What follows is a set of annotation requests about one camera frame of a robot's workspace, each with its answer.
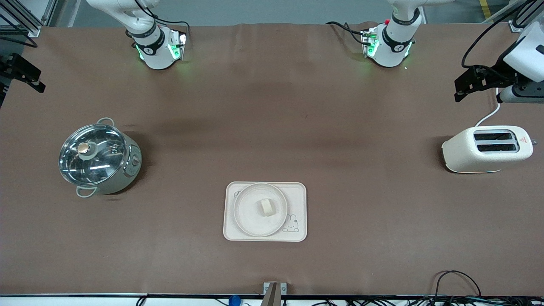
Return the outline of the beige rectangular rabbit tray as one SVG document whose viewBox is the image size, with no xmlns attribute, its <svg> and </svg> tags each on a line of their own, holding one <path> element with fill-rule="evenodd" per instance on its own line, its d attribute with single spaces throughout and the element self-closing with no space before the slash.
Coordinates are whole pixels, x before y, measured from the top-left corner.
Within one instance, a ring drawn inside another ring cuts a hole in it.
<svg viewBox="0 0 544 306">
<path fill-rule="evenodd" d="M 302 242 L 307 236 L 307 194 L 299 182 L 268 182 L 279 188 L 287 198 L 288 213 L 283 227 L 273 235 L 255 238 L 245 234 L 235 223 L 234 203 L 243 188 L 265 182 L 231 182 L 226 187 L 223 235 L 229 241 Z"/>
</svg>

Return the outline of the silver electric cooking pot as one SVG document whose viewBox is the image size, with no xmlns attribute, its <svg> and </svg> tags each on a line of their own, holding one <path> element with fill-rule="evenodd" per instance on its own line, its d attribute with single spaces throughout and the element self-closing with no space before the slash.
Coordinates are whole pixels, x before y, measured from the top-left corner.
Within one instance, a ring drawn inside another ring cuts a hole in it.
<svg viewBox="0 0 544 306">
<path fill-rule="evenodd" d="M 95 122 L 95 124 L 97 123 L 108 124 L 118 129 L 115 126 L 114 120 L 109 117 L 101 118 Z M 140 146 L 127 134 L 121 133 L 125 137 L 128 145 L 124 164 L 113 177 L 97 185 L 82 187 L 74 184 L 76 187 L 76 195 L 80 198 L 87 199 L 96 195 L 118 193 L 130 186 L 137 177 L 142 166 L 142 152 Z"/>
</svg>

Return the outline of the brown table cover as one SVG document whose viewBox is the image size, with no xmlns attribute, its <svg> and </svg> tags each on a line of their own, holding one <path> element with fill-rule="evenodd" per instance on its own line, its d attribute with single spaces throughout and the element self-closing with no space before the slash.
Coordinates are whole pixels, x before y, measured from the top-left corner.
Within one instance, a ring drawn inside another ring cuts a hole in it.
<svg viewBox="0 0 544 306">
<path fill-rule="evenodd" d="M 381 68 L 330 25 L 193 27 L 192 59 L 149 69 L 121 28 L 45 28 L 0 108 L 0 293 L 431 294 L 445 270 L 485 295 L 544 295 L 544 106 L 487 120 L 538 143 L 498 173 L 454 174 L 441 145 L 491 112 L 454 101 L 484 24 L 422 25 Z M 142 152 L 135 180 L 83 199 L 64 141 L 109 117 Z M 302 242 L 229 241 L 226 187 L 299 182 Z"/>
</svg>

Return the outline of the white round plate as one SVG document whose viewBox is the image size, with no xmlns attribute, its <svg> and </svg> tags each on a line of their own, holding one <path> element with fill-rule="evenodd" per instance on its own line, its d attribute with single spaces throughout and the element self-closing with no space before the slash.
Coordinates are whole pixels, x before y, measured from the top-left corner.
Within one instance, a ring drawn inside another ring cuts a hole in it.
<svg viewBox="0 0 544 306">
<path fill-rule="evenodd" d="M 272 199 L 276 214 L 263 217 L 257 208 L 261 199 Z M 234 219 L 237 226 L 249 236 L 264 238 L 275 234 L 287 219 L 288 204 L 284 193 L 269 183 L 254 183 L 241 190 L 234 203 Z"/>
</svg>

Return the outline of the glass pot lid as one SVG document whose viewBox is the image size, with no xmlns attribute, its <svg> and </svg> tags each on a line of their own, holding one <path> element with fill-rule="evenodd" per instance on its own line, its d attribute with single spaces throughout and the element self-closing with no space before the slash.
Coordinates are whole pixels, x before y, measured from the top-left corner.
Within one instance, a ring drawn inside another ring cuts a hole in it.
<svg viewBox="0 0 544 306">
<path fill-rule="evenodd" d="M 115 127 L 103 123 L 81 127 L 61 146 L 60 174 L 78 186 L 97 185 L 122 167 L 127 151 L 125 137 Z"/>
</svg>

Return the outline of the cream two-slot toaster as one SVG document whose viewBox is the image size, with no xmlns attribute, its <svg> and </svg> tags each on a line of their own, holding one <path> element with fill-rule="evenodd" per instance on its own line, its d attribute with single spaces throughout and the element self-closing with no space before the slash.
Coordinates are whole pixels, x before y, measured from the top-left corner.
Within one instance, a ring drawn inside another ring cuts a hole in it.
<svg viewBox="0 0 544 306">
<path fill-rule="evenodd" d="M 495 173 L 531 157 L 533 142 L 518 126 L 474 126 L 445 141 L 441 150 L 451 172 Z"/>
</svg>

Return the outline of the aluminium frame profile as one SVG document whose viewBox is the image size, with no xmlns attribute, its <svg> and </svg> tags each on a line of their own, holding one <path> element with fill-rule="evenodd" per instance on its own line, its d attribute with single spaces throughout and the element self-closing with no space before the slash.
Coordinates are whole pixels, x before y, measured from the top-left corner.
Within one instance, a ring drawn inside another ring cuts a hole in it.
<svg viewBox="0 0 544 306">
<path fill-rule="evenodd" d="M 508 22 L 512 33 L 521 33 L 533 21 L 544 17 L 544 0 L 523 0 Z"/>
<path fill-rule="evenodd" d="M 49 26 L 59 0 L 0 0 L 0 29 L 10 24 L 23 29 L 29 37 L 38 37 L 42 27 Z"/>
</svg>

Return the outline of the white steamed bun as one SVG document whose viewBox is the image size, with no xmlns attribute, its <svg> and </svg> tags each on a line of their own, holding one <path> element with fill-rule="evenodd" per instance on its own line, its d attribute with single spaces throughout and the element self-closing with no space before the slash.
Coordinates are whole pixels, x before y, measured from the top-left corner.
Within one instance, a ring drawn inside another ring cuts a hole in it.
<svg viewBox="0 0 544 306">
<path fill-rule="evenodd" d="M 271 217 L 276 214 L 276 208 L 272 199 L 261 199 L 257 202 L 257 208 L 259 213 L 263 217 Z"/>
</svg>

